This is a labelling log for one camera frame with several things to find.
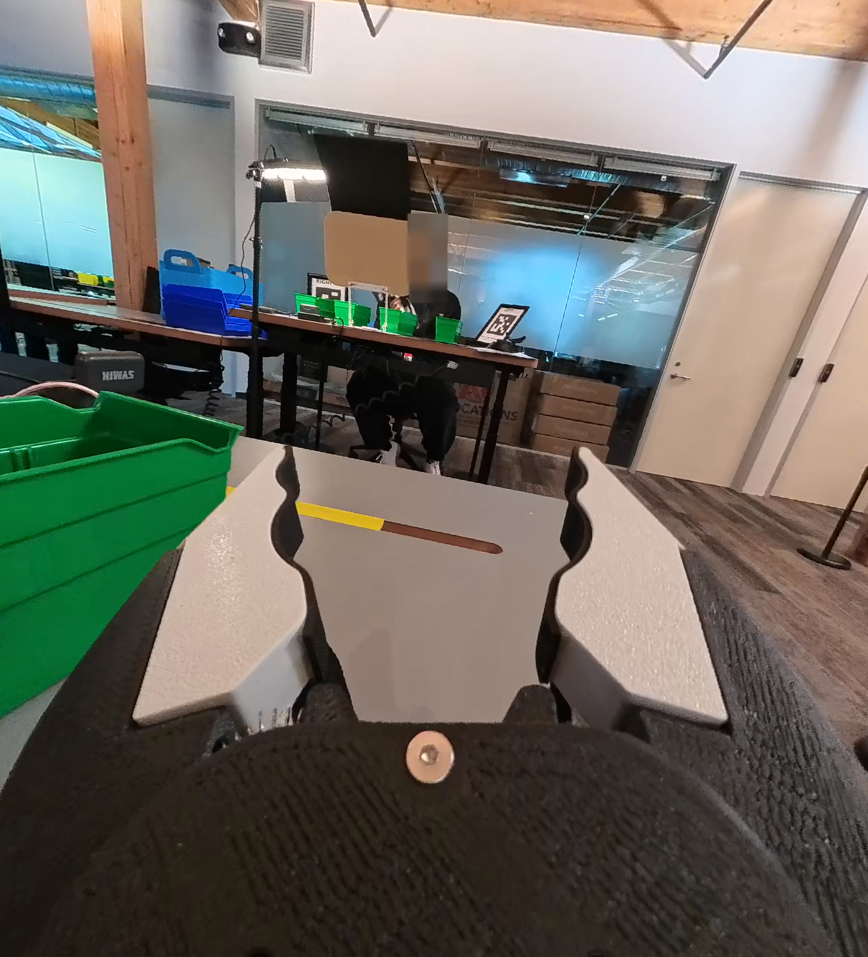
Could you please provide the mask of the framed fiducial tag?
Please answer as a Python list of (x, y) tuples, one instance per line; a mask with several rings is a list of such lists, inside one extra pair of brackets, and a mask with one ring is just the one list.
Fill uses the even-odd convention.
[(501, 304), (474, 338), (482, 347), (497, 347), (510, 341), (512, 333), (529, 311), (528, 305)]
[(318, 312), (327, 317), (335, 316), (334, 303), (348, 301), (348, 289), (331, 282), (327, 276), (308, 273), (308, 295), (315, 301)]

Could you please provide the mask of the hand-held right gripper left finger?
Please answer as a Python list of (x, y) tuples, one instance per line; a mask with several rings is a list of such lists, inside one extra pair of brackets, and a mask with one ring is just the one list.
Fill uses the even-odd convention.
[(346, 710), (303, 543), (294, 449), (272, 451), (188, 535), (134, 705), (135, 724), (225, 711), (236, 735), (296, 723), (316, 687)]

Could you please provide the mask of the wooden workbench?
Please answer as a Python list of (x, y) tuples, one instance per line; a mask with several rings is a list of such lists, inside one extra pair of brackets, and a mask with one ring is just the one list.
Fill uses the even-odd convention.
[(23, 341), (53, 343), (63, 351), (79, 346), (133, 352), (144, 359), (144, 384), (134, 389), (141, 399), (165, 403), (188, 392), (217, 391), (242, 398), (262, 398), (251, 389), (251, 339), (217, 336), (176, 328), (157, 314), (120, 308), (92, 298), (39, 290), (11, 290), (6, 332), (0, 349), (20, 349)]
[(292, 437), (297, 426), (297, 380), (301, 358), (315, 360), (321, 372), (358, 355), (375, 354), (392, 368), (412, 375), (439, 376), (460, 385), (488, 390), (492, 405), (483, 410), (468, 477), (487, 484), (504, 402), (512, 377), (535, 370), (538, 362), (521, 352), (502, 352), (462, 343), (444, 343), (384, 333), (375, 328), (344, 326), (326, 320), (302, 319), (269, 309), (235, 308), (234, 317), (248, 319), (251, 335), (239, 341), (248, 347), (247, 434), (260, 438), (263, 428), (263, 369), (267, 355), (283, 357), (280, 423), (275, 434)]

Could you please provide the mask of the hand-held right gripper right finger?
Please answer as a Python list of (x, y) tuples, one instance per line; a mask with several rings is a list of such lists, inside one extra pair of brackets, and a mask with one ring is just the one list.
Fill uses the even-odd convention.
[(674, 536), (586, 447), (571, 453), (537, 676), (584, 724), (638, 711), (720, 729), (727, 708)]

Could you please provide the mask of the plain wooden post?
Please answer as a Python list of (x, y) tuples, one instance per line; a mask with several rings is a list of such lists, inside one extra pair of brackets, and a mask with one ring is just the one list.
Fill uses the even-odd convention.
[(87, 1), (116, 304), (140, 310), (157, 264), (141, 1)]

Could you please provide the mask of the stack of blue bins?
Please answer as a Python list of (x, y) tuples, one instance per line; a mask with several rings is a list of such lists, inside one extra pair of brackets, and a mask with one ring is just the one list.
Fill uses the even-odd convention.
[(249, 318), (233, 309), (251, 310), (254, 274), (244, 266), (221, 271), (205, 266), (191, 252), (164, 251), (159, 264), (161, 315), (166, 325), (229, 338), (251, 336)]

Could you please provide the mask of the brown cardboard panel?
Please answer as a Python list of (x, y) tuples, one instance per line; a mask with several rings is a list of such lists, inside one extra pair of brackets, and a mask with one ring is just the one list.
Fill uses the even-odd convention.
[(332, 283), (409, 292), (407, 220), (332, 210), (324, 220), (324, 248)]

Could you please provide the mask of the wall vent grille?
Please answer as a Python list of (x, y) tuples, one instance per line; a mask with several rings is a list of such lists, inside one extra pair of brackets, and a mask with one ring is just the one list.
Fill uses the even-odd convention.
[(310, 74), (314, 20), (313, 2), (260, 2), (260, 65)]

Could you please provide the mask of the white door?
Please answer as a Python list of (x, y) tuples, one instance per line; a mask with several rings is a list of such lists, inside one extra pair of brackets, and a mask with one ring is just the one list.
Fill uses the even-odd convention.
[(867, 198), (857, 186), (733, 176), (632, 472), (744, 486)]
[(868, 275), (768, 494), (842, 507), (868, 463)]

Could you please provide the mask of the yellow tape strip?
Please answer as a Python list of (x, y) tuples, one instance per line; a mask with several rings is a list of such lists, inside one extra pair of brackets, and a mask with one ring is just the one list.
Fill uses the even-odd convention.
[(249, 527), (252, 523), (264, 524), (273, 530), (273, 535), (287, 539), (302, 535), (304, 518), (326, 521), (371, 532), (384, 529), (385, 520), (367, 514), (331, 506), (298, 501), (290, 490), (276, 483), (243, 482), (231, 486), (225, 497), (211, 514), (211, 520), (224, 522), (231, 527)]

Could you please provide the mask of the green bins clear case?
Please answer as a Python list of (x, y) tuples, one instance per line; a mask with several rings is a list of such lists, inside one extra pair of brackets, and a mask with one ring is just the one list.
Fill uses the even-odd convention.
[(346, 327), (369, 327), (376, 325), (379, 305), (387, 307), (390, 288), (386, 285), (351, 282), (342, 287), (341, 298), (333, 303), (334, 321)]

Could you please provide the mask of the stack of cardboard boxes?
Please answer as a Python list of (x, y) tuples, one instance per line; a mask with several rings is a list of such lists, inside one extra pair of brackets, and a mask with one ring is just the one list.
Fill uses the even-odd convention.
[(529, 370), (511, 377), (498, 443), (557, 456), (590, 447), (605, 461), (621, 389), (595, 379)]

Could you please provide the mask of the black equipment case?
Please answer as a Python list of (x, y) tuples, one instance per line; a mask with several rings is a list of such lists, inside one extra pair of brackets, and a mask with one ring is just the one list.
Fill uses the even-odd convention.
[(126, 350), (80, 352), (73, 364), (74, 381), (96, 392), (136, 395), (144, 389), (143, 355)]

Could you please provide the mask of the black wall screen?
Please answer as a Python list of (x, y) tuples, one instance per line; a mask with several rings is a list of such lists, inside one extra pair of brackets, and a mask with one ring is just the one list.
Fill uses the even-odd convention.
[(314, 134), (333, 211), (406, 221), (411, 172), (404, 142)]

